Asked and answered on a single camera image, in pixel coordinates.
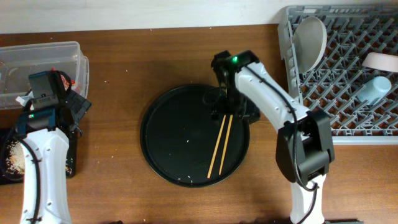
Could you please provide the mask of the red snack wrapper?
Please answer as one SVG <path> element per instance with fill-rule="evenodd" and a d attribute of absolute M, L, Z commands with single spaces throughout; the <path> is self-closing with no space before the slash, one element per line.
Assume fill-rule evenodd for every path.
<path fill-rule="evenodd" d="M 75 80 L 71 79 L 65 72 L 56 70 L 54 67 L 51 68 L 52 72 L 58 72 L 60 74 L 60 77 L 62 79 L 63 85 L 66 90 L 68 89 L 73 89 L 75 86 Z"/>

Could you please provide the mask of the light blue cup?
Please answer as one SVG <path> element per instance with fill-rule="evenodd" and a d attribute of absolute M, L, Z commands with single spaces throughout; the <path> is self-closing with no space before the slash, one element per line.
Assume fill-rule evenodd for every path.
<path fill-rule="evenodd" d="M 391 90 L 391 81 L 383 76 L 378 76 L 368 81 L 364 85 L 364 89 L 359 93 L 358 100 L 367 101 L 369 106 L 375 105 Z"/>

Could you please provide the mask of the rice and shell leftovers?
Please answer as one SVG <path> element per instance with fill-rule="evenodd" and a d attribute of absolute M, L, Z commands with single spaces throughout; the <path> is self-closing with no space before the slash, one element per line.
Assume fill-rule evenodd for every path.
<path fill-rule="evenodd" d="M 6 159 L 7 171 L 12 175 L 23 175 L 25 171 L 24 151 L 19 141 L 8 145 L 9 156 Z"/>

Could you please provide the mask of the white small bowl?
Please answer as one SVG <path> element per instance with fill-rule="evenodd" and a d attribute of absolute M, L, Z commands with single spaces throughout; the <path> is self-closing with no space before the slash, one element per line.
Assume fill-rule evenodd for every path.
<path fill-rule="evenodd" d="M 364 59 L 362 66 L 387 72 L 398 72 L 397 56 L 395 55 L 371 52 Z"/>

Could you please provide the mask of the white dinner plate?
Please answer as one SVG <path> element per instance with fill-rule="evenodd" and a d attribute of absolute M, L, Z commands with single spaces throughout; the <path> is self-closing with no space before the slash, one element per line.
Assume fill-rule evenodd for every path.
<path fill-rule="evenodd" d="M 304 19 L 292 37 L 295 46 L 299 73 L 313 70 L 325 53 L 327 31 L 324 23 L 317 17 Z"/>

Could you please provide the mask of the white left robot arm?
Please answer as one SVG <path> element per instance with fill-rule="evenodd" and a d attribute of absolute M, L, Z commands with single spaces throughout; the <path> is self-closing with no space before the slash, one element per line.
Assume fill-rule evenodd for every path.
<path fill-rule="evenodd" d="M 29 75 L 30 91 L 14 127 L 24 153 L 24 201 L 21 223 L 71 223 L 66 161 L 70 141 L 91 107 L 59 70 Z"/>

